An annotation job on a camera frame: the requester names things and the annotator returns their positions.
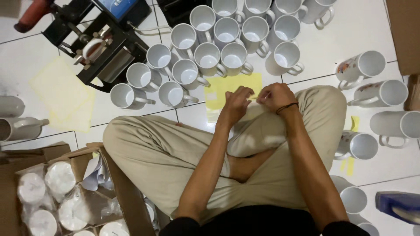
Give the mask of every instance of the white cylinder mug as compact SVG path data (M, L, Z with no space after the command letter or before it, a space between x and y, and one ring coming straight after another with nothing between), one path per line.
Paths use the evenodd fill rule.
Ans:
M159 99L168 107L182 108L188 101L197 103L198 99L188 95L188 92L178 83L168 81L159 88Z
M359 87L349 105L364 108L391 107L404 103L407 98L407 86L402 81L392 79Z
M221 18L214 25L214 44L220 51L231 42L244 45L239 39L239 33L240 28L238 22L229 17Z
M173 65L173 78L182 87L194 90L199 85L210 87L210 83L199 76L197 65L190 59L179 60Z
M14 96L0 96L0 117L19 117L25 111L24 102Z
M308 14L308 8L302 4L302 0L275 0L271 10L276 15L276 19L283 15L296 15L299 11L299 19Z
M359 226L362 230L366 231L370 236L379 236L378 229L368 220L359 214L347 214L351 223Z
M382 144L401 149L409 144L411 139L420 139L419 111L384 111L375 114L370 119L370 129L379 135ZM404 139L404 144L394 146L389 144L390 137Z
M136 89L128 84L117 84L110 92L112 103L121 109L139 110L146 104L156 102L146 98L146 93L141 89Z
M235 19L238 23L243 23L247 19L245 14L238 10L238 0L213 0L212 8L216 13L216 21L223 17L229 17Z
M241 40L248 54L257 53L260 57L268 54L270 47L265 40L269 33L268 23L259 16L249 17L242 26Z
M171 46L182 58L194 60L194 51L198 46L197 33L189 24L176 25L171 32Z
M134 63L127 69L128 84L136 89L156 92L162 84L162 77L144 63Z
M272 55L267 59L270 65L279 67L283 73L287 72L291 75L298 75L304 71L305 66L299 62L300 49L296 42L283 42L279 44Z
M305 16L299 15L299 18L302 19L302 22L305 24L315 23L318 28L324 28L331 23L334 18L335 12L333 5L336 1L337 0L305 0L303 5L308 8L308 13ZM330 12L330 17L324 22L322 17L327 12Z
M146 58L153 69L173 78L172 76L172 53L171 50L163 44L155 44L147 50Z
M354 157L359 160L372 159L379 150L378 141L370 134L357 133L353 131L343 131L340 143L335 156L335 160L344 160Z
M216 14L211 7L206 5L195 7L189 15L189 22L197 32L199 43L213 42Z
M252 16L259 16L272 24L276 20L276 15L272 10L271 0L245 0L243 11L247 19Z
M340 194L347 214L359 214L368 204L366 193L354 184L349 183L340 176L330 175L337 191Z
M251 75L254 67L247 62L247 50L239 43L226 45L221 53L222 65L226 68L228 76L236 76L239 73Z
M385 57L377 51L367 51L350 58L337 66L336 76L341 81L341 90L353 89L363 79L372 78L383 72Z
M194 53L195 63L202 75L213 76L219 74L221 77L226 76L226 69L219 63L220 50L212 43L200 44Z
M0 118L0 142L35 139L41 134L42 126L49 123L47 119L33 117Z
M276 47L287 41L296 42L296 37L300 33L300 20L292 15L280 16L267 36L267 43L270 51L273 52Z

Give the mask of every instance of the hand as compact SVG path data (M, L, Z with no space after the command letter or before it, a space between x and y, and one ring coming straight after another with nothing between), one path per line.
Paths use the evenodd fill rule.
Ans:
M247 98L253 94L252 89L244 86L240 86L234 93L226 92L226 104L220 112L217 125L226 125L230 130L247 113L247 107L251 103Z
M264 87L257 98L257 103L265 105L273 113L294 102L297 102L296 97L284 83L274 83Z

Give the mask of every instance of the leg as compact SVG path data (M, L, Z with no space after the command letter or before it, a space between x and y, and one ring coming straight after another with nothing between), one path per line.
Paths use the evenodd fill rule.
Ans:
M346 116L346 99L336 88L316 86L296 94L306 130L327 171L338 147ZM306 209L296 184L286 138L278 116L262 114L249 122L229 143L228 154L245 157L278 147L243 186L245 205L277 205Z
M104 132L104 146L128 178L165 214L178 207L187 181L213 135L162 122L163 118L123 116ZM240 184L229 179L227 158L203 219L212 218L240 202Z

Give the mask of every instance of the black shirt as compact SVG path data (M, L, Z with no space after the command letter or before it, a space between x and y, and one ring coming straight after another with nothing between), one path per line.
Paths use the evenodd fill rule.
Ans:
M234 235L296 235L319 236L311 214L275 206L248 206L224 212L202 227L191 218L171 221L159 236L234 236ZM327 225L323 236L369 236L356 225L334 222Z

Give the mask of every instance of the bare foot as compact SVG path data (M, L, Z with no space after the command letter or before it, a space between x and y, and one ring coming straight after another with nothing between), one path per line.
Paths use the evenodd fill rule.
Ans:
M254 174L254 172L276 151L276 149L268 149L257 153L253 157L240 158L228 155L229 165L231 168L230 178L245 183Z

